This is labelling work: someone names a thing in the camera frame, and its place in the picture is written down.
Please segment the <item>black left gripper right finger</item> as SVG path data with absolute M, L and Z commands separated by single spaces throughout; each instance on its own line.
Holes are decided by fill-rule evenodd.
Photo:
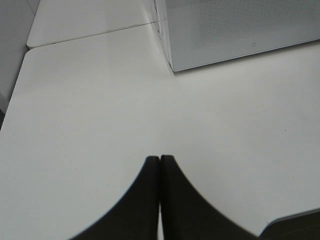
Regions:
M 188 181 L 172 155 L 160 158 L 160 210 L 166 240 L 255 240 L 212 207 Z

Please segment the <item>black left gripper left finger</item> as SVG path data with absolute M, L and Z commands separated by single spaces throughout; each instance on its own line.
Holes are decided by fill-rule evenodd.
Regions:
M 148 156 L 122 198 L 74 240 L 156 240 L 160 202 L 160 159 Z

